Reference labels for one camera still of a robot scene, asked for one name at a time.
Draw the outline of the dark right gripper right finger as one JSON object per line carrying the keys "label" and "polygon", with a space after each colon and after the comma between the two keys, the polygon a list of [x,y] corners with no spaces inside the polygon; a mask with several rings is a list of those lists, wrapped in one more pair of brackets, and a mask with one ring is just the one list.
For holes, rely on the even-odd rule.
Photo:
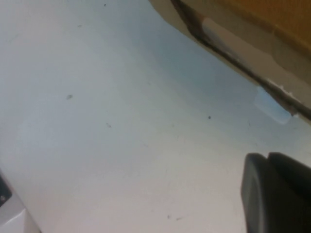
{"label": "dark right gripper right finger", "polygon": [[310,167],[280,152],[269,153],[268,161],[293,191],[299,195],[311,194]]}

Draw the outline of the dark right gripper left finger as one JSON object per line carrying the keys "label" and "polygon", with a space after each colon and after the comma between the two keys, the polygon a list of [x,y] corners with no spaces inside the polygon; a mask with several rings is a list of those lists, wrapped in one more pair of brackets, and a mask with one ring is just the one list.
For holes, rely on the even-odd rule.
{"label": "dark right gripper left finger", "polygon": [[311,195],[299,195],[259,153],[247,154],[241,198],[248,233],[309,233]]}

